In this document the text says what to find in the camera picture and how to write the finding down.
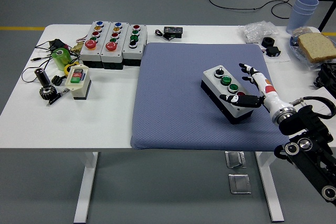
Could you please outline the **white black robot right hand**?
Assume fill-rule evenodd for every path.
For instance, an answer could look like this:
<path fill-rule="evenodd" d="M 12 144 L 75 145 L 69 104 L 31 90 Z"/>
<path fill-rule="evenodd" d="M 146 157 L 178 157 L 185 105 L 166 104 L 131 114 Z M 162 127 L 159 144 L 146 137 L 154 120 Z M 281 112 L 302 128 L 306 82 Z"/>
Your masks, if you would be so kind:
<path fill-rule="evenodd" d="M 242 77 L 242 79 L 254 84 L 260 96 L 221 94 L 219 96 L 220 99 L 243 108 L 258 108 L 263 105 L 269 112 L 271 121 L 275 125 L 279 125 L 284 119 L 295 113 L 294 107 L 290 103 L 280 99 L 274 86 L 263 73 L 243 63 L 240 63 L 239 66 L 242 72 L 249 74 L 249 76 Z"/>

